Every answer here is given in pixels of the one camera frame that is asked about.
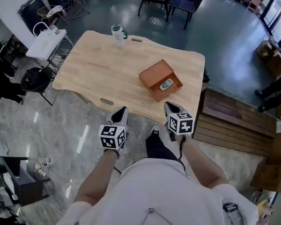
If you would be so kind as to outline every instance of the orange box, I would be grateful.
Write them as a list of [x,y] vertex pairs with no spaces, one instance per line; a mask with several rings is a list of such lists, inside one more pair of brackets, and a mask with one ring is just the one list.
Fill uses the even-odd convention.
[[[178,79],[174,70],[170,67],[165,60],[161,60],[153,66],[147,68],[139,74],[140,81],[149,90],[156,102],[159,102],[182,88],[183,84]],[[167,89],[162,91],[160,85],[170,78],[173,84]]]

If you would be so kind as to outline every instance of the table top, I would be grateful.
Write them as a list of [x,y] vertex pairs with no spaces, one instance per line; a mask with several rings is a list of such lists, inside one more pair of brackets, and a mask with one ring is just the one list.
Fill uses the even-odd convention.
[[[174,69],[183,87],[156,102],[140,82],[139,73],[162,59]],[[121,49],[113,36],[86,31],[61,66],[52,86],[80,93],[108,111],[126,106],[129,113],[164,124],[165,101],[177,103],[196,116],[204,64],[205,57],[199,53],[169,48],[144,37],[128,36]],[[102,102],[104,99],[113,105]]]
[[52,34],[49,30],[42,31],[26,52],[26,56],[47,60],[66,34],[66,30],[59,30],[59,34]]

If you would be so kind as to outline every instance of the black shoe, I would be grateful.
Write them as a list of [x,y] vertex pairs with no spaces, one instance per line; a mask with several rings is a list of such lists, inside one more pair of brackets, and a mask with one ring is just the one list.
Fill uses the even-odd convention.
[[159,127],[158,126],[152,127],[151,135],[153,135],[153,134],[156,134],[159,136]]
[[258,111],[263,113],[266,110],[266,107],[264,107],[263,105],[258,107]]
[[255,90],[255,95],[258,96],[258,97],[261,97],[261,98],[265,97],[261,90]]

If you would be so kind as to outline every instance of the gray floor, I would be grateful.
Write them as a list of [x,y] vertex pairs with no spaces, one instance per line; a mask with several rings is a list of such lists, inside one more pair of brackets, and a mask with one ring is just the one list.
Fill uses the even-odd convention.
[[[160,6],[146,4],[137,16],[141,0],[89,0],[90,15],[71,21],[67,29],[76,42],[86,30],[110,34],[110,26],[120,23],[129,34],[147,37],[160,44],[205,55],[211,75],[210,84],[252,103],[259,103],[253,90],[262,88],[271,77],[266,67],[255,56],[254,50],[266,32],[261,22],[242,5],[232,0],[204,0],[194,14],[186,31],[185,13],[176,11],[165,22]],[[36,64],[25,58],[13,82],[19,82],[24,72]],[[50,100],[57,91],[49,87],[45,96]],[[103,153],[98,143],[98,129],[107,112],[91,102],[85,103],[73,92],[60,91],[53,107],[36,93],[28,93],[24,105],[0,100],[0,139],[12,156],[30,157],[30,165],[38,158],[50,157],[53,166],[47,190],[50,197],[25,206],[23,212],[31,224],[53,225],[72,203],[78,187],[92,171]],[[130,115],[129,137],[116,167],[124,170],[131,163],[146,156],[145,139],[155,123]],[[169,141],[165,128],[161,137],[176,155],[178,147]],[[83,144],[80,153],[78,144]],[[261,156],[229,150],[194,141],[225,172],[230,183],[238,189],[247,188]],[[187,174],[194,178],[187,166]],[[113,173],[109,189],[118,181]]]
[[165,22],[164,7],[141,0],[86,0],[90,14],[71,21],[69,37],[76,42],[86,30],[111,34],[111,25],[120,23],[128,34],[146,37],[165,46],[195,51],[206,58],[210,85],[246,99],[254,105],[254,95],[274,79],[255,49],[266,30],[259,18],[234,0],[203,0],[183,30],[186,12],[175,11]]

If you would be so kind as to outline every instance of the white shirt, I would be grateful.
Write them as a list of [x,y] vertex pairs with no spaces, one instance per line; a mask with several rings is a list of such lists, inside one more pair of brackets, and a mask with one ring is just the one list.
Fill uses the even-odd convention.
[[[177,161],[145,158],[123,171],[95,206],[75,202],[57,225],[222,225],[223,199],[238,205],[244,224],[256,224],[257,207],[233,186],[209,189],[189,180]],[[149,208],[161,216],[148,215]]]

